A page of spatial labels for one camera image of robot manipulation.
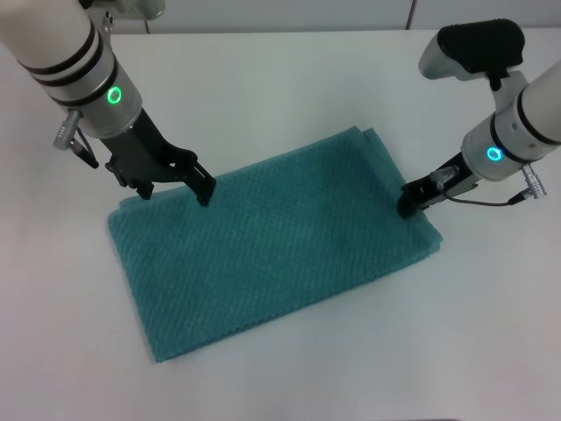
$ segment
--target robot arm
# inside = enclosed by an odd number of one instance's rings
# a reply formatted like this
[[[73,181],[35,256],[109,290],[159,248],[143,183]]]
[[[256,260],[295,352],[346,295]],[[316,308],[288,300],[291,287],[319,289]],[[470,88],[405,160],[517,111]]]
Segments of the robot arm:
[[[461,152],[436,171],[403,186],[398,211],[407,218],[417,210],[452,200],[477,187],[479,180],[499,182],[522,171],[528,188],[506,203],[545,196],[531,163],[561,145],[561,61],[528,84],[511,68],[522,63],[524,36],[513,22],[500,19],[447,26],[429,43],[419,62],[429,79],[456,76],[461,81],[486,77],[495,112],[468,132]]]
[[[92,2],[81,2],[85,5]],[[66,113],[55,146],[97,167],[82,131],[111,151],[105,167],[149,199],[153,182],[185,182],[208,205],[216,181],[197,156],[166,142],[110,46],[109,13],[96,26],[77,0],[0,0],[0,40]],[[158,11],[140,2],[139,11]],[[82,137],[85,146],[75,139]]]

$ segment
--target white table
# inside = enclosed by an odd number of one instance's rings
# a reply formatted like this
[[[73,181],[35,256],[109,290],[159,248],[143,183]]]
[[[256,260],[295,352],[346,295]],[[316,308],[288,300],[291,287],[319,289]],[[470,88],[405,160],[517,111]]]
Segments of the white table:
[[[561,57],[561,30],[525,33],[533,80]],[[213,175],[357,125],[375,127],[413,180],[493,111],[484,81],[421,77],[433,34],[113,44],[162,133]],[[561,154],[535,165],[550,193],[540,201],[431,208],[442,251],[412,268],[154,364],[105,224],[134,192],[52,146],[62,118],[0,47],[3,421],[561,418]],[[522,187],[482,182],[469,197]]]

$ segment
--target teal towel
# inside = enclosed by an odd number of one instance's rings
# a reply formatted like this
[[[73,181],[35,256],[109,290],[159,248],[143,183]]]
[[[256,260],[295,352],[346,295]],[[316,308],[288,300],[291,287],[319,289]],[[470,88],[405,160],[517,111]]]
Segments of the teal towel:
[[[434,253],[373,129],[217,177],[210,206],[187,188],[127,199],[109,228],[156,361],[278,318]]]

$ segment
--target wall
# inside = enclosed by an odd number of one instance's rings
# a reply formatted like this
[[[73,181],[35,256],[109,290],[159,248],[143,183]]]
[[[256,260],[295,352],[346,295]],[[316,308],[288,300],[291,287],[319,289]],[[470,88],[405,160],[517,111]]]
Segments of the wall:
[[[561,0],[167,0],[148,22],[116,22],[115,33],[300,32],[411,29],[493,18],[561,26]]]
[[[525,27],[561,26],[561,0],[418,0],[411,29],[509,18]]]

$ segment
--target black stripe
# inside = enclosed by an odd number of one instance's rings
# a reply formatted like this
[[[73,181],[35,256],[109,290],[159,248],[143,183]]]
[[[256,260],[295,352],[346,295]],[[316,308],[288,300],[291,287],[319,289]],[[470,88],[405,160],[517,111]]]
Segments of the black stripe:
[[[113,54],[113,70],[111,71],[109,79],[107,79],[107,81],[105,81],[102,86],[94,90],[91,94],[89,94],[83,99],[76,99],[74,101],[61,101],[60,99],[53,98],[52,96],[51,98],[53,99],[53,101],[55,101],[59,105],[62,105],[63,107],[80,107],[87,103],[91,103],[95,101],[97,98],[99,98],[101,95],[103,95],[105,92],[107,92],[107,90],[109,90],[111,85],[115,83],[115,80],[117,79],[117,74],[119,73],[118,69],[119,66],[117,63],[117,57],[115,57],[115,54]]]
[[[94,53],[94,55],[91,56],[91,59],[89,59],[89,61],[86,63],[86,65],[79,69],[77,72],[63,77],[62,79],[56,79],[54,81],[42,81],[41,79],[37,79],[36,77],[33,77],[33,79],[35,79],[37,82],[39,82],[41,85],[43,86],[64,86],[64,85],[69,85],[70,83],[74,83],[79,79],[82,79],[83,76],[85,76],[92,68],[94,68],[97,64],[97,62],[99,62],[99,59],[101,59],[102,54],[103,54],[103,41],[102,41],[102,34],[100,33],[98,36],[99,42],[97,44],[97,48],[96,48],[96,52]]]
[[[502,144],[501,140],[499,139],[499,135],[497,134],[497,130],[494,127],[494,117],[495,117],[495,115],[493,114],[493,117],[491,118],[491,137],[493,138],[494,144],[505,154],[505,156],[507,158],[509,158],[510,160],[512,160],[514,162],[518,162],[519,164],[522,164],[522,165],[530,164],[530,162],[533,162],[533,161],[524,160],[523,158],[519,158],[518,156],[516,156],[512,152],[510,152]]]
[[[522,90],[522,92],[520,93],[520,95],[518,96],[518,100],[516,101],[516,109],[518,110],[518,116],[520,117],[520,120],[522,121],[522,124],[524,125],[524,127],[526,127],[526,130],[528,130],[528,132],[530,132],[530,134],[532,136],[534,136],[536,139],[538,139],[540,142],[545,143],[546,145],[553,145],[553,146],[559,146],[561,145],[561,142],[557,142],[556,140],[552,140],[552,139],[548,139],[545,136],[543,136],[538,130],[536,130],[534,128],[534,126],[528,121],[528,118],[526,118],[526,114],[524,114],[524,109],[522,108],[522,94],[524,93],[524,89]]]
[[[94,23],[90,21],[90,28],[89,28],[89,35],[86,38],[86,42],[84,45],[80,47],[76,53],[70,57],[69,59],[64,60],[62,63],[59,63],[55,66],[50,68],[28,68],[21,64],[28,72],[34,73],[35,75],[54,75],[56,73],[60,73],[67,68],[71,68],[74,64],[82,59],[84,55],[89,51],[91,46],[94,44],[94,38],[96,37],[96,28],[94,27]]]

